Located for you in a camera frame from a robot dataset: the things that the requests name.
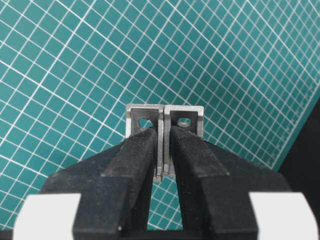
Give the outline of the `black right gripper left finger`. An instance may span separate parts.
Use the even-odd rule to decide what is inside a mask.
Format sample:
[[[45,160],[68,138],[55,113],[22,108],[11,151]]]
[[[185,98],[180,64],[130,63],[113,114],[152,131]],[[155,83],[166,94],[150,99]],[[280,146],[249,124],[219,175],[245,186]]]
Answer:
[[[48,177],[42,194],[81,195],[72,236],[117,240],[148,224],[157,132],[148,128]]]

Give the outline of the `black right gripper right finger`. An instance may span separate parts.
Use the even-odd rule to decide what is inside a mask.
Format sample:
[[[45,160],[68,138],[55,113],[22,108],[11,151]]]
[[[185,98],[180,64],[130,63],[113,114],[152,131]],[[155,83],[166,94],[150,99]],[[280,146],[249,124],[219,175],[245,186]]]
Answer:
[[[290,192],[282,174],[203,140],[170,130],[183,229],[202,240],[255,240],[250,192]]]

